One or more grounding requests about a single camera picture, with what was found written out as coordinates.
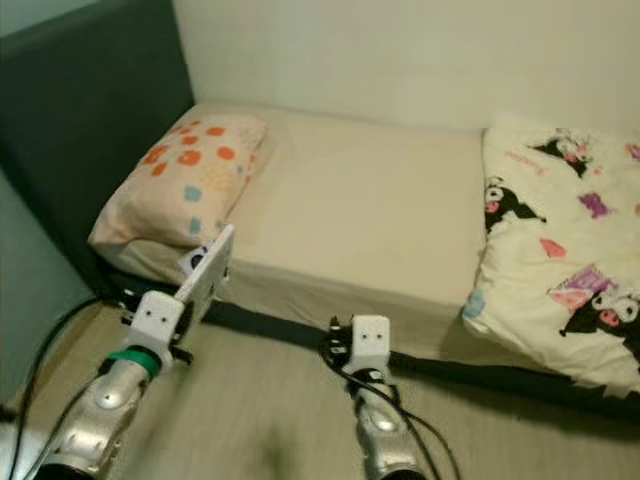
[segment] black cable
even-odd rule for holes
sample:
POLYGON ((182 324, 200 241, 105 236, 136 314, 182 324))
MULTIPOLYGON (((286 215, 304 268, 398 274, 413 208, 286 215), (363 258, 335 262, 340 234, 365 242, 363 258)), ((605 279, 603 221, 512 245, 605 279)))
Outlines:
POLYGON ((44 446, 40 450, 40 453, 38 454, 38 457, 31 464, 31 468, 27 471, 27 474, 24 476, 25 480, 27 480, 28 478, 31 478, 31 475, 33 475, 35 473, 35 470, 38 467, 38 465, 40 465, 40 463, 44 460, 44 457, 47 455, 47 453, 49 451, 49 448, 51 448, 51 444, 53 443, 53 440, 56 438, 56 436, 60 432, 60 429, 62 428, 62 425, 64 424, 64 421, 67 419, 67 416, 71 412, 71 409, 75 406, 76 403, 78 403, 78 400, 80 400, 80 398, 82 398, 84 393, 87 391, 87 388, 89 388, 89 385, 91 385, 91 382, 87 383, 84 387, 82 387, 78 391, 78 393, 76 393, 73 396, 73 398, 71 400, 69 400, 67 405, 64 407, 64 410, 62 411, 62 413, 58 417, 58 420, 56 420, 55 425, 51 429, 51 433, 49 434, 49 438, 47 438, 47 441, 45 442, 44 446))
POLYGON ((57 338, 62 330, 67 326, 67 324, 75 317, 77 313, 87 308, 89 305, 93 305, 94 303, 98 303, 101 300, 99 298, 90 298, 85 300, 84 302, 79 303, 67 313, 62 315, 56 325, 49 331, 47 337, 44 339, 38 353, 36 355, 36 359, 31 366, 31 370, 29 371, 29 380, 27 382, 27 386, 24 390, 24 394, 22 396, 22 401, 20 403, 20 410, 18 412, 18 433, 16 435, 16 444, 15 449, 13 451, 13 459, 11 462, 11 469, 9 470, 8 480, 14 480, 16 469, 18 468, 18 463, 20 460, 20 450, 22 448, 22 437, 24 436, 24 429, 27 424, 27 417, 29 416, 29 408, 31 407, 31 401, 33 400, 33 392, 35 390, 35 386, 37 383, 38 373, 40 371, 40 367, 44 362, 44 359, 51 347, 51 344, 57 338))
POLYGON ((436 437, 436 439, 440 442, 440 444, 443 446, 443 448, 447 452, 447 455, 449 457, 449 461, 451 462, 451 465, 452 465, 454 473, 455 473, 456 480, 462 480, 462 475, 460 473, 460 468, 458 466, 458 462, 457 462, 457 460, 455 458, 455 455, 453 454, 453 450, 451 449, 451 447, 449 446, 447 441, 444 439, 444 436, 438 431, 437 428, 435 428, 433 425, 431 425, 426 420, 424 420, 424 419, 418 417, 417 415, 409 412, 408 410, 405 410, 404 408, 402 408, 389 395, 387 395, 384 392, 378 390, 377 388, 369 385, 368 383, 363 382, 362 380, 354 377, 353 375, 350 375, 350 374, 348 374, 346 372, 343 372, 340 368, 337 368, 333 364, 332 358, 331 358, 331 356, 329 354, 329 343, 328 343, 327 339, 323 340, 321 342, 321 344, 320 344, 320 355, 321 355, 322 360, 324 361, 324 363, 334 373, 336 373, 340 377, 344 378, 348 382, 352 382, 352 383, 356 384, 358 387, 364 388, 365 390, 368 390, 369 392, 374 393, 375 395, 379 396, 380 398, 385 400, 389 405, 391 405, 396 410, 396 412, 398 412, 398 414, 402 417, 402 419, 404 420, 405 424, 407 425, 407 428, 409 429, 409 432, 413 435, 414 439, 416 440, 416 443, 418 444, 418 447, 419 447, 421 453, 423 454, 427 464, 429 465, 429 467, 433 471, 435 480, 441 480, 442 477, 440 475, 440 472, 439 472, 438 468, 435 465, 435 462, 433 461, 433 458, 431 457, 431 454, 429 453, 429 450, 427 449, 426 445, 424 444, 424 441, 422 440, 422 437, 420 437, 419 433, 415 429, 415 426, 411 422, 412 419, 417 421, 418 423, 420 423, 424 427, 426 427, 436 437))

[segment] upholstered headboard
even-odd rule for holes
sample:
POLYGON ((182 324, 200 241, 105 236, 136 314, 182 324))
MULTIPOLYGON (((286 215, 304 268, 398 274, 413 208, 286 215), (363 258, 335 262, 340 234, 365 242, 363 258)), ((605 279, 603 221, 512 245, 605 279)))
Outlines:
POLYGON ((172 2, 103 0, 3 38, 1 58, 2 169, 83 279, 110 292, 122 275, 87 245, 93 222, 193 104, 172 2))

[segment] blanket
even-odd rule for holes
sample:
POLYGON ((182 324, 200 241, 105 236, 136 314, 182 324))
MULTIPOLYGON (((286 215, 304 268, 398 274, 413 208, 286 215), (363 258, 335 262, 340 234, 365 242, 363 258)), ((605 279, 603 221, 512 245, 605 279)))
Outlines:
POLYGON ((500 117, 469 329, 583 386, 640 392, 640 135, 500 117))

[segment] gray floor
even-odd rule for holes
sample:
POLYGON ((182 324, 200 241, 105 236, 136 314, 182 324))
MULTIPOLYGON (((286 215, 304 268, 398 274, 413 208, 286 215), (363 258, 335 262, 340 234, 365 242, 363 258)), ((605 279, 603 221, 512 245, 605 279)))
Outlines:
MULTIPOLYGON (((46 430, 125 333, 103 309, 39 396, 34 429, 46 430)), ((196 362, 149 389, 110 479, 364 479, 349 397, 317 355, 211 325, 191 343, 196 362)), ((406 406, 449 439, 468 480, 638 478, 638 427, 455 383, 397 380, 406 406)))

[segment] cartoon character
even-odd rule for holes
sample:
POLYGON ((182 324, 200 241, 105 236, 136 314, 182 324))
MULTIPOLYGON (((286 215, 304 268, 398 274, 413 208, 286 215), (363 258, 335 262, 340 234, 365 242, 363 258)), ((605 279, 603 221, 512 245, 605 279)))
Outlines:
POLYGON ((640 363, 640 296, 611 289, 594 293, 575 310, 560 335, 597 330, 624 338, 622 345, 640 363))
POLYGON ((484 193, 484 220, 487 233, 491 233, 493 226, 502 221, 502 217, 509 212, 513 212, 518 218, 536 218, 543 223, 547 222, 546 218, 536 215, 526 203, 520 203, 513 191, 499 186, 502 182, 500 177, 493 177, 489 180, 484 193))
POLYGON ((588 155, 589 143, 588 137, 578 136, 566 128, 557 128, 556 135, 547 143, 529 148, 563 160, 582 178, 587 171, 587 164, 593 161, 588 155))

